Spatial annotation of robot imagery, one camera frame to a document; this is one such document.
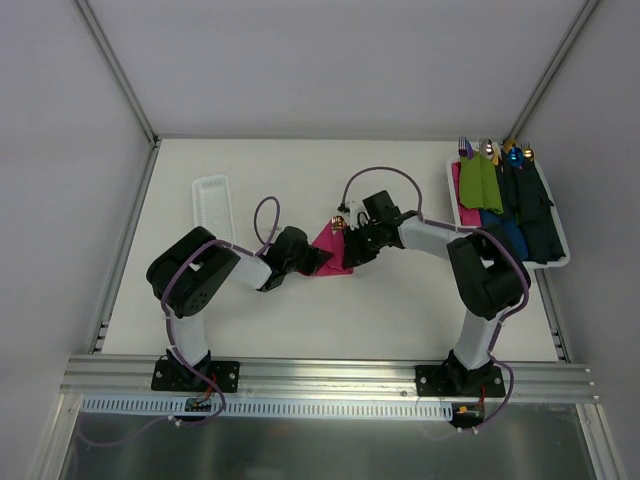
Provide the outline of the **white slotted cutlery basket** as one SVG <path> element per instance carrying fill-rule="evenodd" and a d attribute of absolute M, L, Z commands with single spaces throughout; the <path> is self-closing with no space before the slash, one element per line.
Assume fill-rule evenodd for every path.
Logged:
<path fill-rule="evenodd" d="M 217 238 L 236 242 L 231 191 L 226 175 L 212 175 L 192 183 L 195 226 L 202 226 Z"/>

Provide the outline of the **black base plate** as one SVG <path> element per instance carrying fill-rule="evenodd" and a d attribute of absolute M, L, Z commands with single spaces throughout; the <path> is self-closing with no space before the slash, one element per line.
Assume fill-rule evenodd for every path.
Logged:
<path fill-rule="evenodd" d="M 492 362 L 474 370 L 455 358 L 439 365 L 417 365 L 415 385 L 419 397 L 487 397 L 506 395 L 501 369 Z"/>
<path fill-rule="evenodd" d="M 240 377 L 237 361 L 214 361 L 211 354 L 194 366 L 194 369 L 211 379 L 223 393 L 236 393 Z M 154 366 L 151 389 L 161 392 L 205 392 L 210 385 L 182 365 L 169 351 Z"/>

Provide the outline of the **aluminium mounting rail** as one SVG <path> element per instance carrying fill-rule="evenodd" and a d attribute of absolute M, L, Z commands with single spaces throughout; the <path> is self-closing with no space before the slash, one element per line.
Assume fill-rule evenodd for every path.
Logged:
<path fill-rule="evenodd" d="M 73 355 L 61 381 L 62 393 L 151 391 L 156 356 Z M 413 401 L 427 385 L 414 361 L 359 361 L 243 358 L 239 397 L 327 400 Z M 596 404 L 601 401 L 591 369 L 562 362 L 513 362 L 509 373 L 492 380 L 521 403 Z"/>

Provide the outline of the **gold ornate spoon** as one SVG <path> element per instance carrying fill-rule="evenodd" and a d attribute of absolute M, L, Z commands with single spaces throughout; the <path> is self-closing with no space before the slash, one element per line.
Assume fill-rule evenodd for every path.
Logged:
<path fill-rule="evenodd" d="M 334 232 L 341 231 L 346 227 L 346 222 L 342 216 L 336 215 L 331 219 L 331 228 Z"/>

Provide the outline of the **magenta paper napkin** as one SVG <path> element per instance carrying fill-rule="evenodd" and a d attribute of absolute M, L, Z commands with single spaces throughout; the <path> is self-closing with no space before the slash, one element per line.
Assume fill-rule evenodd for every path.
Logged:
<path fill-rule="evenodd" d="M 333 257 L 315 275 L 316 277 L 327 277 L 337 275 L 350 275 L 353 268 L 343 268 L 342 260 L 344 253 L 343 231 L 334 232 L 329 221 L 316 238 L 310 243 L 312 246 L 332 252 Z"/>

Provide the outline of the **purple fork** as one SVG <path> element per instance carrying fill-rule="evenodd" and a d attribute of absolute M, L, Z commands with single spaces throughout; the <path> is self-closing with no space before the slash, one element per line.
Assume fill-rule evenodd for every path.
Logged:
<path fill-rule="evenodd" d="M 472 158 L 474 155 L 471 143 L 466 136 L 460 136 L 458 139 L 458 154 L 464 158 Z"/>

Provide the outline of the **gold spoon in tray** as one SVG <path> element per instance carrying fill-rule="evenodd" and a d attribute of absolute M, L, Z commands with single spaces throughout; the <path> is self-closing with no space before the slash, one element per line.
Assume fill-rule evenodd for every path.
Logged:
<path fill-rule="evenodd" d="M 530 161 L 530 162 L 534 162 L 535 161 L 535 154 L 533 149 L 531 148 L 531 146 L 529 144 L 526 144 L 522 147 L 522 151 L 523 151 L 523 156 L 526 160 Z"/>

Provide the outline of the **dark navy rolled napkin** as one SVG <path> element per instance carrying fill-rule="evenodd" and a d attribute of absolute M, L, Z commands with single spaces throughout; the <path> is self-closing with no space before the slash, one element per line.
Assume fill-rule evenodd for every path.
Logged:
<path fill-rule="evenodd" d="M 518 196 L 512 167 L 508 163 L 501 161 L 496 166 L 496 178 L 503 209 L 499 218 L 504 221 L 513 220 L 518 208 Z"/>

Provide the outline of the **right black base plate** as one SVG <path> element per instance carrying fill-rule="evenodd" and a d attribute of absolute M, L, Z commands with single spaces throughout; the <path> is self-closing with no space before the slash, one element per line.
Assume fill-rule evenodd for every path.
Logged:
<path fill-rule="evenodd" d="M 506 395 L 501 369 L 492 362 L 474 370 L 455 358 L 439 365 L 417 365 L 415 385 L 419 397 L 487 397 Z"/>

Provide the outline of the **blue rolled napkin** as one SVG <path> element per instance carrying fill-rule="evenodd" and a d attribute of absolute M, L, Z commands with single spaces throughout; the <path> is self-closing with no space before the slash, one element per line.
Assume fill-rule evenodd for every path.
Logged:
<path fill-rule="evenodd" d="M 519 259 L 525 261 L 529 257 L 529 252 L 523 232 L 513 218 L 502 219 L 499 215 L 487 210 L 480 211 L 480 219 L 483 226 L 500 225 L 506 232 L 513 245 Z"/>

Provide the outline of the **dark teal rolled napkin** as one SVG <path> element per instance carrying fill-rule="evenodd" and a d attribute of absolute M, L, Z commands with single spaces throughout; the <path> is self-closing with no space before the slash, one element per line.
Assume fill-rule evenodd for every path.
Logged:
<path fill-rule="evenodd" d="M 514 171 L 518 196 L 517 215 L 530 261 L 547 264 L 564 256 L 551 208 L 554 206 L 535 164 L 525 161 Z"/>

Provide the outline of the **silver spoon in tray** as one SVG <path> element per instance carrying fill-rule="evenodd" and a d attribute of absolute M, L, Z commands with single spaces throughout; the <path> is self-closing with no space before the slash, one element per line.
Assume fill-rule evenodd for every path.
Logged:
<path fill-rule="evenodd" d="M 499 147 L 490 138 L 481 139 L 479 142 L 479 152 L 488 158 L 494 165 L 500 162 Z"/>

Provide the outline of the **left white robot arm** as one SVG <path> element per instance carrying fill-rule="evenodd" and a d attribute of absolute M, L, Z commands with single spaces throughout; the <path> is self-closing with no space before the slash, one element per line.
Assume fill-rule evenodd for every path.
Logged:
<path fill-rule="evenodd" d="M 223 393 L 238 390 L 240 363 L 216 361 L 205 339 L 203 310 L 227 280 L 269 292 L 291 273 L 310 276 L 333 254 L 287 227 L 275 243 L 251 252 L 196 227 L 154 260 L 146 273 L 161 303 L 169 347 L 154 367 L 158 392 Z"/>

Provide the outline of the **blue spoon in tray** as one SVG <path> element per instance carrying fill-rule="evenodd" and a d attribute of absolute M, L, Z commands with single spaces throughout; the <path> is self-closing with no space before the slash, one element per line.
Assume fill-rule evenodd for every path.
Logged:
<path fill-rule="evenodd" d="M 513 168 L 521 168 L 524 160 L 524 153 L 519 147 L 513 147 L 509 150 L 508 162 Z"/>

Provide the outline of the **white napkin tray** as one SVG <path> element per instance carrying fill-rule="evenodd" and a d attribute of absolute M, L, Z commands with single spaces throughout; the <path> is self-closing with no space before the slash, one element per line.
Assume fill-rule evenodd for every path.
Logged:
<path fill-rule="evenodd" d="M 557 209 L 539 165 L 514 147 L 488 158 L 445 162 L 454 223 L 462 227 L 501 227 L 518 258 L 530 268 L 564 266 L 569 260 Z"/>

